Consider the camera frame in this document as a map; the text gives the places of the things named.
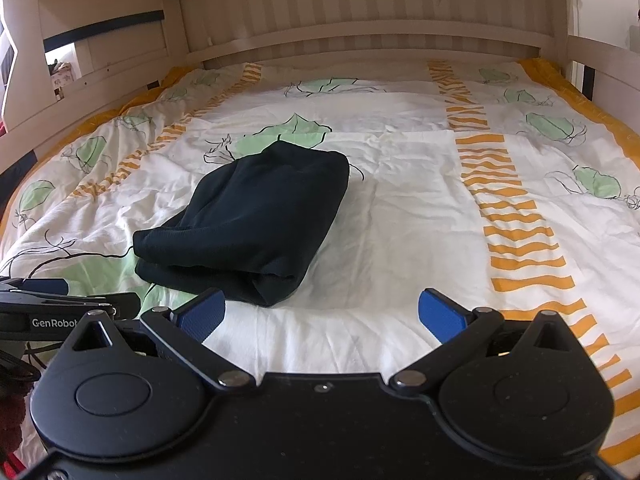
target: bed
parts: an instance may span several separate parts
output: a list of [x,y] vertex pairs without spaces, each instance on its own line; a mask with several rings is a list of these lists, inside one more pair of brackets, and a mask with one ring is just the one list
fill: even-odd
[[[277,139],[335,150],[348,190],[300,288],[228,301],[205,345],[258,378],[388,378],[438,344],[427,286],[509,319],[557,310],[616,401],[602,457],[640,472],[640,139],[562,75],[577,60],[634,95],[640,59],[569,36],[566,0],[14,1],[0,171],[38,160],[8,200],[0,274],[179,306],[136,276],[133,232]],[[56,101],[44,50],[70,40],[94,70]],[[18,456],[43,453],[26,421]]]

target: black fabric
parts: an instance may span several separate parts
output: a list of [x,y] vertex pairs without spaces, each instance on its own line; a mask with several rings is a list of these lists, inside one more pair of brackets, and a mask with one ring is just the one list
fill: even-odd
[[147,282],[271,306],[302,281],[347,189],[337,152],[279,140],[206,175],[162,227],[137,231],[136,273]]

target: orange stripe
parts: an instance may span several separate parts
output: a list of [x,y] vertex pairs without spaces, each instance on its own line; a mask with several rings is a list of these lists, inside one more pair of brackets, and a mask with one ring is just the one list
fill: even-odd
[[555,260],[544,260],[542,262],[539,262],[538,260],[512,260],[510,258],[498,258],[496,256],[491,257],[491,266],[494,269],[501,270],[517,270],[522,269],[523,267],[532,266],[564,267],[565,265],[566,261],[562,256]]
[[456,139],[456,144],[476,144],[478,142],[504,142],[504,135],[498,134],[486,134],[476,135],[473,137],[464,137],[463,139]]
[[142,157],[146,155],[146,151],[145,152],[140,152],[140,150],[136,150],[136,153],[131,153],[130,155],[127,155],[126,158],[133,158],[135,160],[142,160]]
[[80,186],[78,186],[80,189],[82,189],[82,191],[84,191],[85,193],[88,194],[93,194],[94,189],[90,186],[87,186],[85,184],[80,184]]
[[527,192],[524,189],[518,189],[516,187],[503,187],[500,189],[487,189],[482,187],[481,189],[470,189],[469,193],[472,195],[477,195],[479,193],[488,193],[491,195],[500,195],[500,196],[523,196],[526,195]]
[[537,209],[536,203],[533,200],[527,200],[525,202],[493,202],[489,204],[480,204],[480,209],[507,209],[508,207],[513,207],[520,211],[521,209]]
[[552,286],[553,288],[560,288],[561,290],[568,290],[575,286],[574,280],[571,276],[559,278],[558,276],[545,275],[536,276],[535,278],[524,278],[522,280],[491,278],[491,282],[494,284],[496,292],[511,292],[512,290],[519,290],[532,285]]
[[580,321],[569,325],[569,328],[577,338],[581,338],[594,326],[596,326],[596,319],[589,314],[588,316],[584,316]]
[[619,362],[620,362],[620,357],[618,357],[618,354],[615,354],[606,363],[604,363],[603,365],[598,366],[598,371],[606,370],[606,368],[609,368],[610,366],[618,364]]
[[619,374],[614,375],[612,378],[610,378],[607,381],[607,386],[609,387],[609,389],[611,389],[615,386],[618,386],[619,384],[627,382],[629,379],[633,379],[633,377],[631,376],[631,372],[625,368]]
[[449,121],[456,121],[457,123],[475,123],[482,126],[489,126],[489,123],[484,119],[478,119],[475,117],[449,117]]
[[120,163],[121,166],[125,166],[126,168],[131,168],[132,170],[139,170],[140,169],[140,165],[139,164],[135,164],[133,162],[126,162],[126,161],[122,161]]
[[605,346],[609,346],[609,341],[604,334],[600,334],[596,341],[584,347],[585,352],[590,356],[595,354],[598,350],[602,350]]
[[489,126],[469,126],[468,124],[457,126],[451,121],[449,121],[449,128],[454,132],[488,132],[491,130]]
[[527,238],[531,238],[535,235],[546,235],[551,238],[554,236],[554,232],[551,227],[536,227],[531,231],[525,231],[523,229],[498,229],[494,226],[485,227],[484,236],[491,235],[500,235],[503,238],[507,238],[507,240],[517,242],[520,240],[526,240]]
[[467,177],[475,176],[475,175],[478,175],[478,176],[506,176],[506,177],[520,178],[515,173],[502,173],[501,171],[479,171],[479,170],[473,170],[473,171],[470,171],[469,173],[460,174],[460,176],[462,178],[467,178]]
[[618,465],[640,454],[640,434],[623,440],[615,446],[600,450],[600,457],[609,465]]
[[496,166],[495,164],[491,163],[491,162],[478,162],[478,164],[471,164],[469,162],[463,162],[462,163],[462,167],[463,168],[491,168],[492,170],[511,170],[511,171],[516,171],[516,167],[512,164],[509,164],[508,166]]
[[492,158],[493,160],[498,160],[499,162],[513,162],[508,156],[497,155],[495,153],[485,153],[484,155],[461,155],[460,159],[474,159],[481,160],[483,158]]
[[459,153],[484,153],[484,152],[498,152],[498,153],[506,153],[509,155],[509,152],[504,148],[458,148]]
[[509,213],[507,215],[487,215],[485,213],[482,213],[482,215],[489,222],[524,222],[525,224],[531,224],[533,222],[537,222],[538,220],[544,220],[544,217],[542,215],[539,215],[538,213],[531,213],[529,215],[523,215],[520,213]]
[[534,253],[536,251],[555,251],[559,249],[558,244],[543,244],[542,242],[533,242],[523,245],[521,247],[510,247],[507,245],[491,245],[489,244],[489,251],[498,254],[515,254],[516,256],[524,256],[525,254]]
[[472,186],[473,184],[513,184],[514,186],[522,186],[521,180],[508,180],[506,178],[485,178],[482,176],[475,176],[473,178],[463,180],[465,186]]
[[640,408],[640,390],[636,390],[631,394],[620,397],[614,404],[616,408],[613,411],[613,416],[619,416],[623,413]]
[[584,304],[583,300],[578,300],[575,303],[569,305],[558,303],[557,301],[549,301],[537,308],[534,308],[533,310],[501,310],[500,312],[505,319],[514,319],[516,321],[531,321],[538,315],[541,310],[555,310],[560,314],[565,314],[566,316],[568,316],[584,308],[587,308],[587,306]]
[[440,93],[443,95],[448,95],[449,97],[455,99],[455,101],[447,101],[447,103],[450,103],[450,104],[456,104],[456,101],[459,103],[467,103],[470,105],[478,104],[475,101],[472,101],[471,99],[469,99],[468,97],[465,97],[463,93],[457,93],[457,94],[449,94],[447,92],[440,92]]
[[484,107],[483,106],[450,106],[447,107],[447,113],[451,113],[451,112],[458,112],[458,113],[481,113],[482,115],[486,115],[486,113],[484,113]]

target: green leaf pattern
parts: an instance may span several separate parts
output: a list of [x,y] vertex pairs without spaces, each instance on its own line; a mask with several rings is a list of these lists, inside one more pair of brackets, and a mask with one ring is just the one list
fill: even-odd
[[565,118],[552,118],[532,112],[526,115],[526,121],[547,139],[567,140],[574,136],[574,125]]
[[117,119],[117,122],[128,128],[129,130],[138,132],[140,131],[140,126],[142,126],[143,124],[151,123],[151,117],[149,117],[144,112],[140,112],[137,115],[121,116]]
[[187,97],[186,88],[169,88],[162,96],[162,101],[180,101]]
[[480,76],[486,84],[504,84],[517,80],[516,76],[496,70],[495,68],[480,68]]
[[43,204],[56,187],[49,180],[31,182],[22,192],[18,213],[24,214]]
[[194,79],[194,85],[207,85],[212,86],[218,80],[218,73],[213,71],[207,71],[204,74],[199,75],[196,79]]
[[304,148],[314,148],[324,140],[324,136],[330,131],[331,128],[328,126],[323,126],[315,121],[307,121],[298,114],[294,114],[286,123],[267,126],[256,134],[241,137],[231,152],[235,158],[255,155],[276,140],[286,140]]
[[578,166],[574,175],[587,192],[597,198],[619,198],[622,194],[622,187],[615,177],[601,174],[593,168]]
[[504,93],[504,97],[508,103],[537,104],[536,98],[526,90],[513,90],[509,88]]

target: cable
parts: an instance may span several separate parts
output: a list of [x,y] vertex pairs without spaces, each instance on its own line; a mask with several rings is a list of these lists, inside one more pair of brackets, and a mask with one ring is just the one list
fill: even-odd
[[24,354],[27,356],[34,355],[34,354],[42,354],[43,352],[58,350],[61,346],[62,346],[62,343],[53,343],[51,345],[41,346],[39,348],[27,348]]
[[28,357],[28,359],[29,359],[29,362],[31,363],[31,359],[33,358],[33,360],[34,360],[34,361],[36,361],[36,363],[40,365],[40,368],[42,368],[43,370],[46,370],[46,369],[47,369],[47,365],[46,365],[46,364],[44,364],[44,363],[40,360],[40,358],[36,355],[36,354],[38,354],[38,353],[39,353],[39,352],[34,351],[34,349],[33,349],[33,348],[31,348],[31,343],[30,343],[29,341],[27,341],[27,352],[26,352],[26,354],[27,354],[27,357]]
[[0,361],[12,365],[11,368],[0,362],[0,376],[7,376],[9,379],[19,383],[35,383],[40,380],[41,373],[35,366],[18,359],[16,356],[0,350]]

